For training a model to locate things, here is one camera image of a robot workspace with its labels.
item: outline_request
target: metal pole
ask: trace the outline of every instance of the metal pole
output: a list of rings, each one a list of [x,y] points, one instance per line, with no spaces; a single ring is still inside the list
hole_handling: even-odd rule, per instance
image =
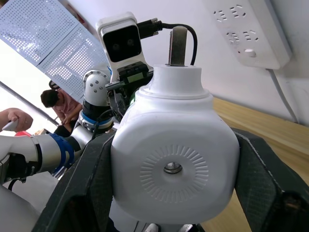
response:
[[[42,117],[46,118],[48,121],[50,121],[51,123],[53,123],[56,126],[59,126],[59,123],[54,120],[52,117],[50,117],[47,113],[45,113],[43,110],[41,110],[40,108],[36,107],[34,104],[32,104],[31,102],[29,102],[27,99],[23,98],[22,96],[20,96],[18,93],[16,93],[14,90],[12,90],[10,87],[8,87],[6,84],[4,84],[2,81],[0,81],[0,87],[2,87],[3,89],[5,89],[7,92],[9,92],[10,94],[12,94],[14,97],[16,97],[17,99],[19,99],[20,101],[22,101],[24,104],[26,104],[27,106],[29,106],[31,109],[33,109],[34,111],[36,111],[38,114],[40,114]]]

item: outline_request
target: perforated panel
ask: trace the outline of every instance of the perforated panel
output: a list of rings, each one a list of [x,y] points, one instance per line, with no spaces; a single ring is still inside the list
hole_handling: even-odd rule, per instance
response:
[[[10,0],[0,9],[0,37],[37,66],[78,21],[57,0]]]
[[[107,62],[107,59],[100,42],[78,25],[38,68],[80,101],[84,94],[83,75],[102,62]]]

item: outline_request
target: dark hair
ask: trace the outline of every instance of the dark hair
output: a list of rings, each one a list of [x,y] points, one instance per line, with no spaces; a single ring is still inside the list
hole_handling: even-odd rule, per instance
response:
[[[46,108],[53,107],[59,100],[58,92],[53,89],[45,90],[41,94],[41,101]]]

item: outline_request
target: red shirt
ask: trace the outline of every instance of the red shirt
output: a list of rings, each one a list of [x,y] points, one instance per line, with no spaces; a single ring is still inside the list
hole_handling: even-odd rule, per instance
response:
[[[69,94],[67,94],[65,91],[62,89],[57,90],[59,93],[63,94],[63,104],[54,106],[53,110],[55,113],[58,115],[59,118],[65,118],[66,116],[69,116],[72,111],[80,105],[76,100],[73,99]],[[71,121],[77,120],[78,119],[78,114],[72,118]]]

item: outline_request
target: switch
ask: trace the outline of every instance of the switch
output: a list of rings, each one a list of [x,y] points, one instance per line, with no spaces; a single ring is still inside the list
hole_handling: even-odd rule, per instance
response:
[[[247,56],[249,56],[249,57],[256,57],[256,53],[255,53],[255,51],[254,50],[252,50],[252,49],[246,49],[245,50],[245,54],[247,55]]]

